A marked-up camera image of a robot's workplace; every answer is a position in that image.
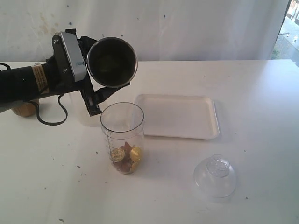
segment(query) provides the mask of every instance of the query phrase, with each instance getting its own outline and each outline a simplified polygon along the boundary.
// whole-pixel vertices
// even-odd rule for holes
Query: white tabletop
[[[0,223],[299,223],[299,69],[292,61],[140,62],[131,86],[108,101],[133,102],[141,93],[210,97],[220,135],[147,137],[143,165],[121,175],[101,129],[80,125],[67,96],[70,115],[61,126],[1,113]],[[45,120],[64,117],[57,97],[42,99],[41,108]],[[238,174],[226,203],[193,191],[194,168],[213,154]]]

